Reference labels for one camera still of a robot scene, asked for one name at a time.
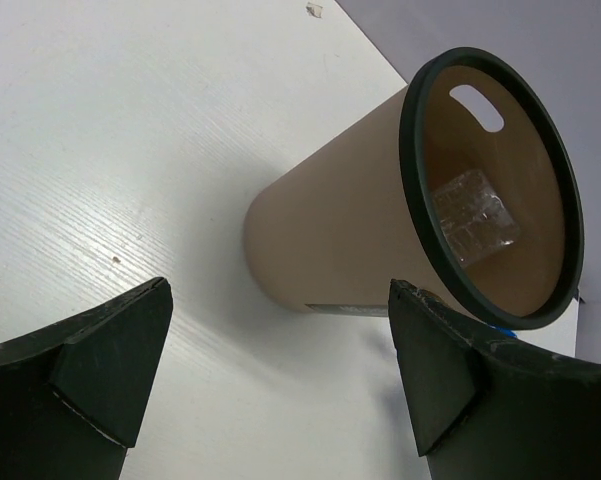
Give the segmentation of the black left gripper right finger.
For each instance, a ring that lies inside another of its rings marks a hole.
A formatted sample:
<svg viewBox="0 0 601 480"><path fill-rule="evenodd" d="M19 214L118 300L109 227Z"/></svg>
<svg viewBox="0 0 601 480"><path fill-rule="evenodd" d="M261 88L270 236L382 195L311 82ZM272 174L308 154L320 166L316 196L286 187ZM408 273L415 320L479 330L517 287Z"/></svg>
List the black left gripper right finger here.
<svg viewBox="0 0 601 480"><path fill-rule="evenodd" d="M435 479L601 479L601 364L534 346L395 280L389 321Z"/></svg>

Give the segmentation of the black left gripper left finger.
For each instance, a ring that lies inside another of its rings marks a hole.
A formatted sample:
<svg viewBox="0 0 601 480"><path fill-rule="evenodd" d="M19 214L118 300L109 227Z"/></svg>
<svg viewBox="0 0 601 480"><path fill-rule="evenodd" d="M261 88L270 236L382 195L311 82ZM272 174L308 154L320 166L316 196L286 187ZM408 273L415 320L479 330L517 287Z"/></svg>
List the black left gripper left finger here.
<svg viewBox="0 0 601 480"><path fill-rule="evenodd" d="M0 343L0 479L119 478L172 312L157 277Z"/></svg>

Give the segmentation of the clear bottle green white label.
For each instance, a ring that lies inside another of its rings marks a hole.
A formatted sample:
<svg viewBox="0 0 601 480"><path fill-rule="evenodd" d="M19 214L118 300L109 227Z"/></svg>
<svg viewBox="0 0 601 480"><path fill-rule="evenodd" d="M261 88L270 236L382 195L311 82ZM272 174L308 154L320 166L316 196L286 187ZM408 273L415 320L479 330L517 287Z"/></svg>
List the clear bottle green white label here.
<svg viewBox="0 0 601 480"><path fill-rule="evenodd" d="M481 170L472 169L433 193L440 228L463 268L514 244L520 228Z"/></svg>

